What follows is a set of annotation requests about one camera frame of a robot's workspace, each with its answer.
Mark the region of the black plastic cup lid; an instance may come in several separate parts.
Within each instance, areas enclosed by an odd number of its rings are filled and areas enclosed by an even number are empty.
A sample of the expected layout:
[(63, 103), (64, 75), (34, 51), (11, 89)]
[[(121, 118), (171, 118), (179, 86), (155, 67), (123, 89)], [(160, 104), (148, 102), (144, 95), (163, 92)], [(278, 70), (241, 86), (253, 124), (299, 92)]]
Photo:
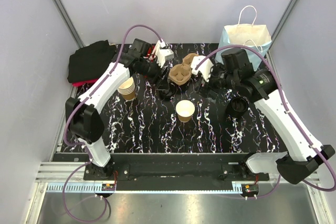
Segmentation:
[(177, 86), (175, 84), (169, 83), (166, 86), (160, 86), (158, 89), (159, 97), (162, 100), (170, 100), (177, 91)]

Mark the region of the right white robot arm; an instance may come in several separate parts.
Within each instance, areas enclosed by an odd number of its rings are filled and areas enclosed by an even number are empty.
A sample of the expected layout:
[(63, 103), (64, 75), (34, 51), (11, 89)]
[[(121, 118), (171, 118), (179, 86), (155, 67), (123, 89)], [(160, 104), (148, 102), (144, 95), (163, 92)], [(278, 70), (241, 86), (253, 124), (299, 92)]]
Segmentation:
[(273, 69), (254, 71), (247, 52), (258, 58), (263, 56), (256, 50), (242, 45), (225, 46), (218, 49), (224, 64), (216, 67), (210, 57), (201, 56), (192, 61), (193, 74), (201, 73), (203, 79), (217, 87), (236, 90), (243, 96), (241, 102), (229, 106), (234, 115), (241, 116), (254, 104), (270, 121), (286, 146), (282, 153), (254, 153), (247, 155), (244, 164), (238, 167), (239, 176), (250, 180), (258, 173), (278, 174), (291, 184), (305, 182), (320, 165), (325, 164), (335, 177), (328, 163), (335, 150), (331, 145), (323, 145), (305, 127), (291, 108)]

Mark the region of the brown paper cup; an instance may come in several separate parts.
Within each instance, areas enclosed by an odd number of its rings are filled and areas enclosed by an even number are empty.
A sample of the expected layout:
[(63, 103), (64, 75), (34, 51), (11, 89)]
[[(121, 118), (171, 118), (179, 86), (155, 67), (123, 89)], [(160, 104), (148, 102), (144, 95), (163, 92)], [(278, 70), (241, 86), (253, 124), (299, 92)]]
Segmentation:
[(189, 100), (182, 100), (176, 104), (175, 110), (181, 122), (188, 122), (195, 112), (195, 105)]

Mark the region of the light blue paper bag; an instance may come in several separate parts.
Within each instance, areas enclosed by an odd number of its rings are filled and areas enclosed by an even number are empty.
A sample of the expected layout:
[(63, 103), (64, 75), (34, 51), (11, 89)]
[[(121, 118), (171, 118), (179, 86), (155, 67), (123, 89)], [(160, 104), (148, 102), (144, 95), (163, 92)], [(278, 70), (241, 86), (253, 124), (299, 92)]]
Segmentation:
[[(240, 22), (241, 15), (246, 8), (253, 8), (255, 17), (252, 23), (243, 24)], [(257, 10), (252, 5), (245, 6), (239, 13), (238, 23), (226, 25), (223, 28), (218, 47), (228, 45), (248, 46), (258, 51), (263, 57), (266, 55), (271, 45), (271, 35), (266, 25), (256, 25)]]

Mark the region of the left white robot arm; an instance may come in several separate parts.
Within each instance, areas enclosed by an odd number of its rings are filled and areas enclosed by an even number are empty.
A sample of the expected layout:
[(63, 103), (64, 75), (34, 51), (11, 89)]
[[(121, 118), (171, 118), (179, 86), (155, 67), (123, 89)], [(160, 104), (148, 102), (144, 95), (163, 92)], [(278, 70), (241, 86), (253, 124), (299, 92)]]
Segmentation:
[(65, 132), (71, 132), (77, 144), (86, 148), (99, 178), (107, 180), (113, 175), (111, 156), (102, 139), (105, 126), (100, 114), (104, 105), (135, 73), (157, 82), (163, 75), (165, 62), (173, 57), (173, 51), (163, 41), (152, 46), (135, 39), (127, 51), (120, 50), (112, 58), (106, 71), (89, 90), (66, 101)]

